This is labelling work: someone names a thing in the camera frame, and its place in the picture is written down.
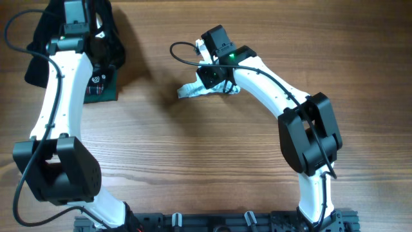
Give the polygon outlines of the light blue striped cloth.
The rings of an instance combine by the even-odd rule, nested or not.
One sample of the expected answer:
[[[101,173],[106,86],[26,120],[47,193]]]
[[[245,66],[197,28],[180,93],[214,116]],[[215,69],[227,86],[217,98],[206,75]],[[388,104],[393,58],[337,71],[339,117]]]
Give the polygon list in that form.
[[[177,90],[178,98],[190,98],[198,97],[201,95],[208,95],[212,93],[226,93],[226,94],[238,94],[241,91],[239,86],[233,85],[230,81],[225,84],[225,81],[218,83],[216,86],[206,89],[200,76],[196,74],[196,81],[184,84]]]

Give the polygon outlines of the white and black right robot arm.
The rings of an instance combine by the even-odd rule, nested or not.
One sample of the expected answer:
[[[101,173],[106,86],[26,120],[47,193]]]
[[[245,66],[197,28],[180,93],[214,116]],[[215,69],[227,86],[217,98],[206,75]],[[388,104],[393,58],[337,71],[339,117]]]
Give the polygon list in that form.
[[[310,95],[271,71],[248,46],[236,47],[218,25],[194,45],[203,57],[196,71],[204,87],[231,83],[252,94],[277,119],[281,153],[298,174],[299,216],[312,231],[332,223],[330,190],[342,139],[332,104],[323,93]]]

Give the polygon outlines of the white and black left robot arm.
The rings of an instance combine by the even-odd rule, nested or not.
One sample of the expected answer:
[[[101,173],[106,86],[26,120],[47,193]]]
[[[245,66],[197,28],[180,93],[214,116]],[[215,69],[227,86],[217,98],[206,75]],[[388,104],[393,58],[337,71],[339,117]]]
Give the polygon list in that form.
[[[37,122],[25,142],[14,146],[13,159],[21,179],[12,212],[19,214],[24,184],[40,202],[78,210],[95,229],[128,231],[129,206],[102,186],[98,161],[81,141],[85,102],[116,84],[125,50],[118,37],[109,1],[50,1],[41,11],[32,42],[25,80],[46,90]]]

